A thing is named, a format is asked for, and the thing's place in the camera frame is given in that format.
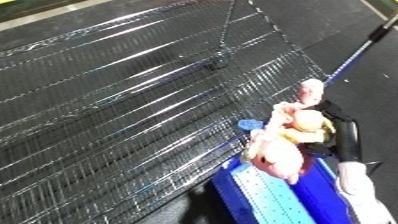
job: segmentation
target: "black surface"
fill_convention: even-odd
[[[350,53],[367,38],[382,20],[360,1],[258,1],[270,14],[276,24],[324,69],[332,73]],[[95,6],[85,12],[92,12],[93,21],[106,21],[121,15],[124,5],[108,9],[105,5]],[[78,11],[76,24],[48,20],[46,26],[34,30],[24,27],[9,31],[1,38],[6,41],[3,49],[18,46],[28,40],[42,39],[41,35],[53,36],[74,30],[81,24],[94,22],[83,20],[84,12]],[[371,49],[341,80],[327,90],[327,98],[338,103],[346,113],[356,118],[362,134],[365,161],[383,161],[371,178],[375,182],[377,196],[398,218],[398,32]],[[226,209],[219,197],[208,185],[199,190],[177,197],[161,210],[154,212],[141,223],[230,223]]]

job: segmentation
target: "wire rack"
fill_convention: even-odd
[[[0,223],[134,223],[325,77],[255,1],[135,10],[0,53]]]

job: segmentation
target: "plush toy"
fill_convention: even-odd
[[[297,102],[275,105],[268,124],[251,131],[241,161],[289,184],[297,183],[313,162],[300,143],[327,142],[335,133],[330,120],[308,109],[320,103],[323,88],[320,80],[307,80],[300,85]]]

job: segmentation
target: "blue object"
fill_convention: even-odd
[[[257,120],[240,120],[238,122],[238,127],[244,131],[244,132],[250,132],[251,130],[254,129],[262,129],[264,127],[265,123],[263,121],[257,121]]]
[[[237,223],[349,224],[347,207],[334,191],[334,179],[322,159],[290,186],[234,157],[212,182]]]

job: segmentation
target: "toy ear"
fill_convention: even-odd
[[[294,185],[298,182],[299,179],[299,175],[298,174],[294,174],[293,176],[290,176],[286,179],[288,184]]]

